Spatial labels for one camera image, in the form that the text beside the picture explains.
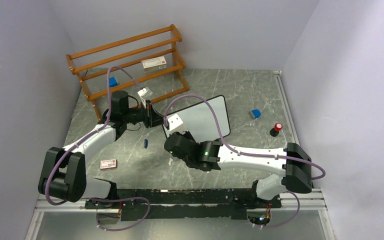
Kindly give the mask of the white whiteboard black frame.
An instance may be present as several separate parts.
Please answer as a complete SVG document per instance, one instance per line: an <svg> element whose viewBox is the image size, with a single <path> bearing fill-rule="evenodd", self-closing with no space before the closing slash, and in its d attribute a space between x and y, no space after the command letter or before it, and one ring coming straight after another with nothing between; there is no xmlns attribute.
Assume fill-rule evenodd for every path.
<svg viewBox="0 0 384 240"><path fill-rule="evenodd" d="M220 94L207 101L217 117L222 135L227 137L231 133L231 126L225 96ZM220 138L212 112L203 101L176 110L168 116L175 114L181 118L196 142L214 141Z"/></svg>

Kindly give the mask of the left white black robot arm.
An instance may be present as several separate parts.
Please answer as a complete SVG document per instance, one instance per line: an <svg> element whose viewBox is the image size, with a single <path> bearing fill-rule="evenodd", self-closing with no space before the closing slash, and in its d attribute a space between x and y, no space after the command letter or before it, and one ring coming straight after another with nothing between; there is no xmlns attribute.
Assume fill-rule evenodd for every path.
<svg viewBox="0 0 384 240"><path fill-rule="evenodd" d="M129 95L118 90L111 94L102 120L85 136L65 147L51 147L45 154L38 191L53 206L94 199L112 208L119 200L116 183L87 176L86 162L103 148L118 140L128 124L142 123L146 128L163 124L163 115L150 100L131 108Z"/></svg>

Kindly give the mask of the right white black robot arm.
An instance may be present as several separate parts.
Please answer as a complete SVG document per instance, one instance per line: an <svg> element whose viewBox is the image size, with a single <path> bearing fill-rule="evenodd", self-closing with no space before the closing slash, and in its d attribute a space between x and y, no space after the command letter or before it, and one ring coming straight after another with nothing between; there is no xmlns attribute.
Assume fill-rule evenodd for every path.
<svg viewBox="0 0 384 240"><path fill-rule="evenodd" d="M189 134L175 132L166 139L164 149L187 167L203 172L236 168L268 172L250 193L255 207L286 191L308 194L313 189L311 158L293 142L286 148L247 148L227 146L219 140L197 143Z"/></svg>

